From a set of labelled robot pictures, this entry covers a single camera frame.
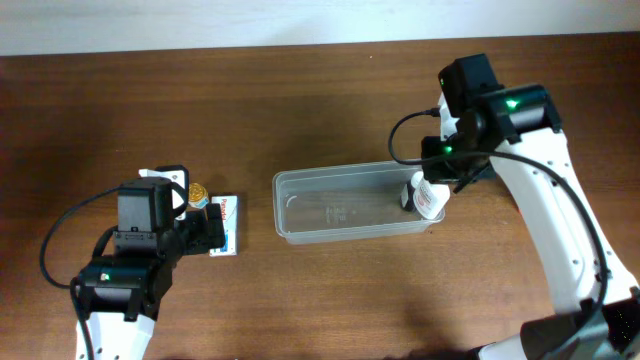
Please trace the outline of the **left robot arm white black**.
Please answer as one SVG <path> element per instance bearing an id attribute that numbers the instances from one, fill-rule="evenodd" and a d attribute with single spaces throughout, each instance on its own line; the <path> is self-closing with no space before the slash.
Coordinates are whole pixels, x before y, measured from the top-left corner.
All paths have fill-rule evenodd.
<path id="1" fill-rule="evenodd" d="M 182 165 L 143 169 L 117 188 L 118 222 L 71 282 L 77 358 L 143 358 L 179 260 L 226 245 L 220 205 L 190 210 L 189 190 Z"/>

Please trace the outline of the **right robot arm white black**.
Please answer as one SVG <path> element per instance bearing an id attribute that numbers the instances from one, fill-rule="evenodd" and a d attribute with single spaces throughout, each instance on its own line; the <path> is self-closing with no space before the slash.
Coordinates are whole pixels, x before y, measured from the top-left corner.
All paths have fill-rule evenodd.
<path id="1" fill-rule="evenodd" d="M 513 196 L 550 288 L 554 315 L 468 352 L 470 359 L 633 359 L 639 354 L 639 283 L 611 248 L 572 167 L 550 95 L 481 80 L 440 81 L 441 134 L 423 141 L 411 197 L 425 218 L 493 170 Z"/>

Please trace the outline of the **clear spray bottle white label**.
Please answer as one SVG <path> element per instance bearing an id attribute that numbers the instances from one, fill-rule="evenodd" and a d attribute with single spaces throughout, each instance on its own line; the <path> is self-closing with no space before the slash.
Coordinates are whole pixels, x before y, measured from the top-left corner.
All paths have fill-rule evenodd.
<path id="1" fill-rule="evenodd" d="M 416 171 L 405 183 L 400 204 L 403 210 L 417 212 L 422 218 L 434 220 L 450 199 L 446 184 L 435 184 L 426 180 L 422 171 Z"/>

